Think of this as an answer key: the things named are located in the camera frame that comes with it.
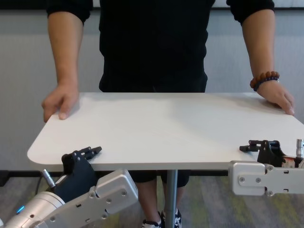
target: hand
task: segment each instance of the hand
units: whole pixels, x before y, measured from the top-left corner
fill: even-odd
[[[277,81],[262,83],[257,93],[267,101],[279,105],[288,115],[294,115],[294,97]]]
[[[66,119],[78,97],[77,85],[71,83],[58,84],[57,88],[42,102],[44,122],[47,122],[58,109],[60,109],[59,119]]]

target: wooden bead bracelet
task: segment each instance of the wooden bead bracelet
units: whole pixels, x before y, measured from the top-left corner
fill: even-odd
[[[250,87],[253,88],[254,91],[257,91],[259,86],[266,81],[270,80],[278,80],[280,77],[279,73],[276,71],[268,71],[266,73],[261,73],[260,76],[255,77],[254,79],[251,80],[250,82]]]

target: gray carpet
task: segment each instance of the gray carpet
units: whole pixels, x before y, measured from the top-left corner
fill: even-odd
[[[5,222],[18,206],[33,196],[38,178],[11,178],[0,187],[0,218]],[[163,207],[158,180],[159,210]],[[42,181],[39,190],[44,190]],[[183,228],[304,228],[304,196],[235,196],[227,177],[191,177],[179,206]],[[139,204],[88,228],[140,228],[144,214]]]

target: black sneaker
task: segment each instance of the black sneaker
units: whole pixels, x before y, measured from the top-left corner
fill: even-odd
[[[165,222],[166,222],[166,217],[162,211],[161,213],[161,222],[162,222],[162,228],[165,228]],[[180,210],[177,209],[177,214],[175,214],[175,224],[174,228],[181,228],[181,213]]]
[[[151,221],[147,221],[146,219],[142,222],[142,228],[163,228],[163,220],[162,220],[162,216],[160,214],[160,212],[158,212],[158,214],[161,217],[161,224],[158,225],[157,222],[151,222]]]

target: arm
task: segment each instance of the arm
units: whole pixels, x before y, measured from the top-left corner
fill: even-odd
[[[77,86],[78,55],[83,36],[81,20],[69,12],[52,13],[48,18],[48,32],[58,84]]]
[[[227,0],[236,20],[242,24],[253,77],[274,70],[275,14],[272,0]],[[277,81],[260,85],[257,92],[294,115],[294,98]]]
[[[57,109],[66,119],[78,100],[78,56],[83,24],[89,17],[91,0],[49,0],[48,32],[56,66],[57,87],[42,103],[46,122]]]
[[[265,9],[243,22],[243,35],[254,77],[274,70],[275,14]]]

